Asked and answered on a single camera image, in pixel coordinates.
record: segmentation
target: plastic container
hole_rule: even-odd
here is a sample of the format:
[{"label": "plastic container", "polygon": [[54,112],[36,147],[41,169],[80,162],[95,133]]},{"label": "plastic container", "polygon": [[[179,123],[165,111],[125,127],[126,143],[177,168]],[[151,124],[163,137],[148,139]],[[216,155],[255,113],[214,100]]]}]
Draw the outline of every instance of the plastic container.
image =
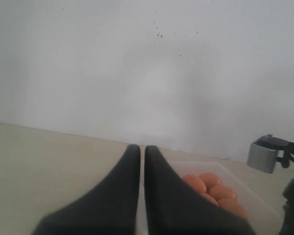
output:
[{"label": "plastic container", "polygon": [[[169,162],[169,164],[180,177],[186,174],[199,175],[204,172],[219,175],[223,183],[234,189],[237,193],[239,202],[244,205],[248,212],[248,221],[257,235],[277,235],[279,233],[283,222],[280,215],[220,163]],[[148,235],[143,165],[141,168],[141,187],[137,208],[137,234]]]}]

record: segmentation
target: egg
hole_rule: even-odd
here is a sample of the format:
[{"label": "egg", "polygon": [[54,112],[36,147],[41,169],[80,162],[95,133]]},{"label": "egg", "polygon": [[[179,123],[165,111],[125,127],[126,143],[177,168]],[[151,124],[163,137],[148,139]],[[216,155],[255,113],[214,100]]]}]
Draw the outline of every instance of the egg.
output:
[{"label": "egg", "polygon": [[212,196],[216,201],[223,198],[232,199],[237,201],[236,193],[225,185],[217,185],[209,189],[209,195]]},{"label": "egg", "polygon": [[209,202],[212,202],[213,204],[215,204],[216,206],[218,206],[217,201],[212,196],[210,196],[209,194],[207,194],[207,193],[201,193],[200,195],[203,198],[205,198],[206,200],[208,200]]},{"label": "egg", "polygon": [[182,180],[198,193],[207,192],[205,183],[197,175],[188,174]]},{"label": "egg", "polygon": [[248,218],[248,215],[247,215],[247,211],[246,209],[239,203],[237,203],[236,201],[232,200],[232,199],[227,199],[227,198],[224,198],[224,199],[220,199],[218,201],[218,205],[219,207],[241,217],[241,218],[244,218],[244,219],[247,219]]},{"label": "egg", "polygon": [[209,172],[202,173],[199,175],[199,177],[203,180],[207,189],[210,189],[216,185],[222,184],[221,178],[214,173],[209,173]]}]

